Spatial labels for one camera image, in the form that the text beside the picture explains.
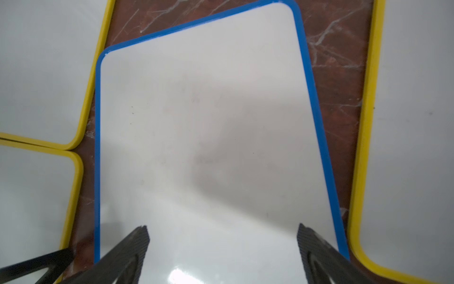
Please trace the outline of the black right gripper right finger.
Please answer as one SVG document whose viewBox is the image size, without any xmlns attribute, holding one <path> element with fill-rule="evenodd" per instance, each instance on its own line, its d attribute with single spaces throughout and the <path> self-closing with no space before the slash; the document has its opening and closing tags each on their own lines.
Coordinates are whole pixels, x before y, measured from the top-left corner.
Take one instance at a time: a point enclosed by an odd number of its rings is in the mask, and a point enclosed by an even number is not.
<svg viewBox="0 0 454 284">
<path fill-rule="evenodd" d="M 299 224 L 297 243 L 309 284 L 373 284 L 313 229 Z"/>
</svg>

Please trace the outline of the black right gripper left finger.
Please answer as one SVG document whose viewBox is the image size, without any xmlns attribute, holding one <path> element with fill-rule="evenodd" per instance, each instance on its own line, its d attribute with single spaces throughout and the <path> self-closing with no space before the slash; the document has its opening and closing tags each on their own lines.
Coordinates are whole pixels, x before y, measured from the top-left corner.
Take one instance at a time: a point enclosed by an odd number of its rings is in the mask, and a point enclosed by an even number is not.
<svg viewBox="0 0 454 284">
<path fill-rule="evenodd" d="M 134 229 L 92 268 L 63 284 L 137 284 L 150 243 L 146 226 Z"/>
</svg>

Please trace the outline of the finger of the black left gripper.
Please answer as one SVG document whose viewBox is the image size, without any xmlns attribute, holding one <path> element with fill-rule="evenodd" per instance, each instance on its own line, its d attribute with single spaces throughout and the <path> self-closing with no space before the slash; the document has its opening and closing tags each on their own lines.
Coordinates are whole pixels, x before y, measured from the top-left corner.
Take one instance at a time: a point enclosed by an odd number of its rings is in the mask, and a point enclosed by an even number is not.
<svg viewBox="0 0 454 284">
<path fill-rule="evenodd" d="M 37 284 L 53 284 L 73 262 L 74 254 L 70 248 L 58 250 L 34 259 L 1 268 L 1 283 L 22 278 L 31 273 L 46 269 L 46 273 L 36 281 Z"/>
</svg>

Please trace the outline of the blue framed whiteboard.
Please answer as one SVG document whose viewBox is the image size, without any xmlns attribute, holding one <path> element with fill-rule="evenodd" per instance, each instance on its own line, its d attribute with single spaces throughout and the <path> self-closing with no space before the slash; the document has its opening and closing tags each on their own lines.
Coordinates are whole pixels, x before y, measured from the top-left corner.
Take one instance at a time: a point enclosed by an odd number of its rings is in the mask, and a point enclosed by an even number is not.
<svg viewBox="0 0 454 284">
<path fill-rule="evenodd" d="M 95 212 L 95 260 L 148 228 L 142 284 L 303 284 L 299 224 L 349 256 L 294 1 L 100 55 Z"/>
</svg>

